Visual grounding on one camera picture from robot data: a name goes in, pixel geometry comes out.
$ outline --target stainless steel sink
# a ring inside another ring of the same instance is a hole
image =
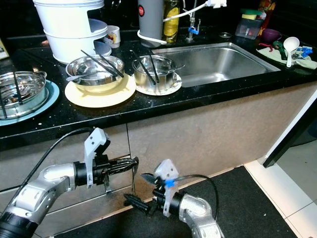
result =
[[[186,65],[177,71],[183,87],[280,70],[233,43],[159,49],[153,53],[174,60],[176,65]]]

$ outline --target black door frame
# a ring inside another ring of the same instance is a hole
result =
[[[306,130],[306,128],[317,119],[317,99],[306,110],[303,116],[283,138],[281,143],[273,150],[269,157],[263,163],[265,168],[272,166],[288,150],[295,140]]]

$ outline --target white tile floor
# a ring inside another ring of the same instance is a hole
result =
[[[317,140],[289,148],[277,164],[317,203]]]
[[[317,141],[290,148],[265,169],[258,161],[245,164],[299,238],[317,238]]]

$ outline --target blue faucet handle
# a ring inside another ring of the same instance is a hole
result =
[[[196,30],[195,28],[192,28],[192,27],[188,27],[188,32],[191,32],[195,35],[198,35],[199,34],[199,29]]]

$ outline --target blue plate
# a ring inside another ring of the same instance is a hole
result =
[[[0,120],[0,126],[11,125],[11,124],[23,121],[23,120],[27,120],[29,118],[33,118],[36,115],[40,114],[41,112],[45,111],[51,105],[53,105],[53,103],[57,100],[57,98],[59,96],[59,88],[55,83],[53,83],[49,80],[46,80],[45,87],[49,91],[49,98],[39,109],[37,109],[36,111],[34,111],[28,115],[22,116],[20,118],[14,118],[14,119],[9,119],[9,120]]]

